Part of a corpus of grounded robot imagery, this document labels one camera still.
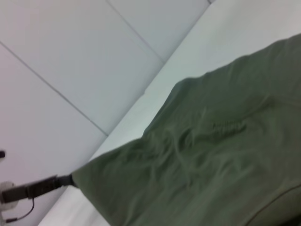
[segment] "black cable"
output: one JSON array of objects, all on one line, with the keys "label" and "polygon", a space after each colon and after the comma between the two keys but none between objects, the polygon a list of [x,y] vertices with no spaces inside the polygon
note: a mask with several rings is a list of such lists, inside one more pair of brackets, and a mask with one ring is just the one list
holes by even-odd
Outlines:
[{"label": "black cable", "polygon": [[0,198],[2,203],[15,202],[22,199],[32,199],[56,190],[62,186],[69,185],[76,187],[76,184],[72,179],[72,175],[63,177],[53,176],[2,191],[0,192]]},{"label": "black cable", "polygon": [[16,221],[22,220],[23,218],[25,218],[25,217],[27,217],[29,214],[31,214],[32,211],[33,211],[33,209],[34,209],[34,199],[32,199],[32,209],[31,209],[28,213],[26,213],[24,216],[22,216],[22,217],[20,217],[20,218],[11,218],[11,219],[7,219],[7,220],[5,220],[5,222],[6,222],[6,223],[12,223],[12,222],[16,222]]}]

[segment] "tile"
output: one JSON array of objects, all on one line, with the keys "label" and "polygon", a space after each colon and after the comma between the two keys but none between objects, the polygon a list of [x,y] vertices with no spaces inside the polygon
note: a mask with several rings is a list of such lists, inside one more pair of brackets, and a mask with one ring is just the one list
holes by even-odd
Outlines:
[{"label": "tile", "polygon": [[107,0],[167,61],[209,6],[207,0]]},{"label": "tile", "polygon": [[[0,45],[0,182],[16,185],[65,175],[85,164],[106,136]],[[16,226],[35,226],[63,192],[35,200],[36,208]],[[31,208],[21,201],[6,218]]]},{"label": "tile", "polygon": [[104,1],[2,0],[0,40],[110,133],[163,63]]}]

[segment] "grout line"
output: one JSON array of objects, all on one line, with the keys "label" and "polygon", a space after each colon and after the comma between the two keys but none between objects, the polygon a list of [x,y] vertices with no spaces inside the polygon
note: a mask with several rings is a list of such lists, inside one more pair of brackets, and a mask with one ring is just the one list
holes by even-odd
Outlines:
[{"label": "grout line", "polygon": [[17,58],[27,69],[29,69],[34,75],[36,75],[43,83],[45,83],[49,88],[51,88],[55,93],[57,93],[62,99],[64,99],[69,105],[71,105],[76,111],[78,111],[82,116],[89,120],[96,128],[98,128],[105,136],[108,134],[100,128],[94,121],[92,121],[88,116],[86,116],[77,106],[75,106],[70,100],[68,100],[60,91],[58,91],[54,86],[52,86],[48,81],[46,81],[41,75],[39,75],[35,70],[33,70],[24,60],[22,60],[17,54],[15,54],[8,46],[6,46],[2,41],[2,45],[8,52],[10,52],[15,58]]},{"label": "grout line", "polygon": [[121,15],[121,13],[113,6],[110,0],[105,0],[106,3],[117,13],[117,15],[127,24],[127,26],[138,36],[138,38],[158,57],[158,59],[165,64],[166,61],[152,48],[152,46],[136,31],[136,29]]}]

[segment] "green garment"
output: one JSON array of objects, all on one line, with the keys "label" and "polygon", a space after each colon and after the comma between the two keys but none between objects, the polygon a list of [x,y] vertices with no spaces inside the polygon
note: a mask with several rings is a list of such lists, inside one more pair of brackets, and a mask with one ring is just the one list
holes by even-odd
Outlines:
[{"label": "green garment", "polygon": [[301,35],[179,82],[140,139],[73,178],[112,226],[277,226],[300,215]]}]

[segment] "wrinkled fabric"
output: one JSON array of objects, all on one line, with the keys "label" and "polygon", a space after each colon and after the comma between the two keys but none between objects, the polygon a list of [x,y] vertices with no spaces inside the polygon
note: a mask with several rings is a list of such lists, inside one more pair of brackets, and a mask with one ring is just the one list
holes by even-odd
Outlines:
[{"label": "wrinkled fabric", "polygon": [[298,225],[301,36],[179,82],[140,139],[73,179],[112,226]]}]

